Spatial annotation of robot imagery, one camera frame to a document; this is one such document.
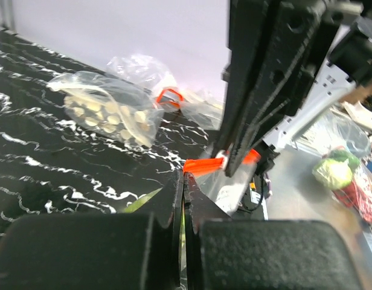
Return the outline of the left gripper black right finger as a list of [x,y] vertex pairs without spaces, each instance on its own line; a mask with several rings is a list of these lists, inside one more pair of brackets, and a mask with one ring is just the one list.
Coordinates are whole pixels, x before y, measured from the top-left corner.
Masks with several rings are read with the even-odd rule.
[[190,289],[362,289],[339,233],[321,221],[231,219],[184,175]]

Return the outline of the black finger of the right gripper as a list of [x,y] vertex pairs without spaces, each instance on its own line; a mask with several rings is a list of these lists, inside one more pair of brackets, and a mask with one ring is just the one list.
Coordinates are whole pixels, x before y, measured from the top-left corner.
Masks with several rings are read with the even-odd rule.
[[249,87],[249,73],[269,10],[269,1],[231,1],[230,4],[228,48],[231,60],[225,112],[214,144],[214,153],[227,150],[233,142],[232,135],[236,132],[234,126]]

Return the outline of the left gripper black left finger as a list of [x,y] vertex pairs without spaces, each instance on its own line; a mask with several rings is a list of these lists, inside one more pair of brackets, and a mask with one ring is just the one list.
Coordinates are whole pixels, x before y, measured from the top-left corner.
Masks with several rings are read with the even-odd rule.
[[43,214],[0,240],[0,289],[175,289],[184,176],[133,213]]

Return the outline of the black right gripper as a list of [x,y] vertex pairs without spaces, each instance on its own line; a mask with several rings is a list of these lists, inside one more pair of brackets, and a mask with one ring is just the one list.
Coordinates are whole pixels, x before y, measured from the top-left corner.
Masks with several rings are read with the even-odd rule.
[[244,157],[273,129],[268,119],[283,106],[277,95],[294,73],[294,113],[304,111],[326,67],[345,73],[345,81],[372,84],[372,1],[269,1],[257,54],[249,73],[249,87],[236,119],[227,176],[232,177]]

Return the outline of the clear zip bag orange zipper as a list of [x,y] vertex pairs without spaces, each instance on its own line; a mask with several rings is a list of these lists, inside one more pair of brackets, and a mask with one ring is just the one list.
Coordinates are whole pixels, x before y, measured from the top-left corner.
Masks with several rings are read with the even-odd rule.
[[192,173],[200,190],[221,210],[232,215],[239,207],[245,192],[250,189],[260,154],[252,149],[232,177],[225,175],[228,154],[220,151],[215,158],[186,160],[183,171]]

